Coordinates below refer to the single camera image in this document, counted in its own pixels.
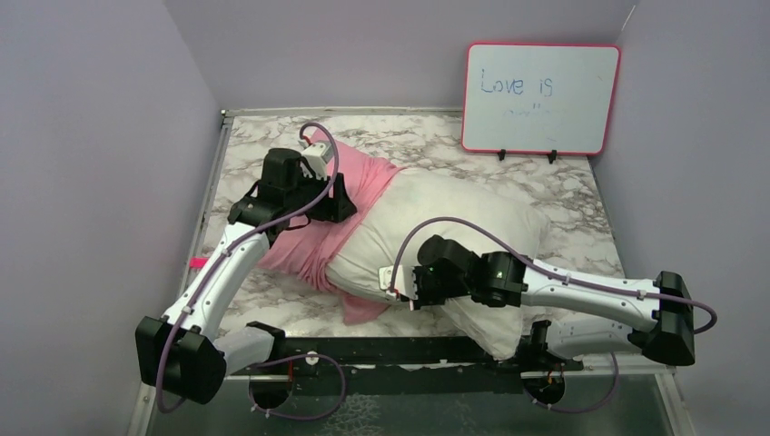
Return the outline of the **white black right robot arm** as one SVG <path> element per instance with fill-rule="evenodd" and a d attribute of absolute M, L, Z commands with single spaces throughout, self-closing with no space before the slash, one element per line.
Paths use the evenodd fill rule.
<path fill-rule="evenodd" d="M 683 277 L 663 271 L 654 279 L 618 279 L 572 272 L 527 256 L 476 254 L 434 235 L 417 265 L 397 270 L 395 291 L 418 310 L 468 297 L 490 308 L 550 307 L 585 314 L 576 322 L 537 322 L 524 345 L 533 368 L 606 352 L 639 353 L 668 366 L 696 361 L 694 304 Z"/>

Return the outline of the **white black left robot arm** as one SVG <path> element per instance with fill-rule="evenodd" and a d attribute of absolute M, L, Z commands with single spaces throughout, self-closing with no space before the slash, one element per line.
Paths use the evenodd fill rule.
<path fill-rule="evenodd" d="M 227 376 L 252 364 L 278 371 L 286 352 L 279 332 L 256 323 L 219 336 L 223 316 L 258 261 L 275 253 L 293 217 L 343 223 L 356 211 L 334 145 L 271 149 L 261 178 L 231 207 L 218 245 L 189 287 L 162 316 L 144 317 L 136 327 L 142 382 L 206 404 Z"/>

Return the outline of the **pink pillowcase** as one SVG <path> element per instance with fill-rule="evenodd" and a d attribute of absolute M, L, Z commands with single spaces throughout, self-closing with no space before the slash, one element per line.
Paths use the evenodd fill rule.
<path fill-rule="evenodd" d="M 343 223 L 313 222 L 299 230 L 282 232 L 256 267 L 289 274 L 316 290 L 338 294 L 343 322 L 354 325 L 376 319 L 385 312 L 387 304 L 343 291 L 330 282 L 326 269 L 402 169 L 385 158 L 370 156 L 342 142 L 337 143 L 337 148 L 339 174 L 357 212 Z"/>

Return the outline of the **white pillow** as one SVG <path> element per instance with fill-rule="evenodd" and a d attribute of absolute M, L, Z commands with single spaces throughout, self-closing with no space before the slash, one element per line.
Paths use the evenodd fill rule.
<path fill-rule="evenodd" d="M 431 218 L 410 240 L 401 265 L 414 266 L 420 246 L 432 235 L 453 240 L 476 253 L 499 250 L 471 223 L 514 248 L 534 256 L 548 235 L 550 221 L 534 207 L 494 193 L 479 183 L 420 168 L 397 173 L 326 268 L 329 281 L 365 302 L 383 302 L 379 270 L 393 265 L 407 234 Z"/>

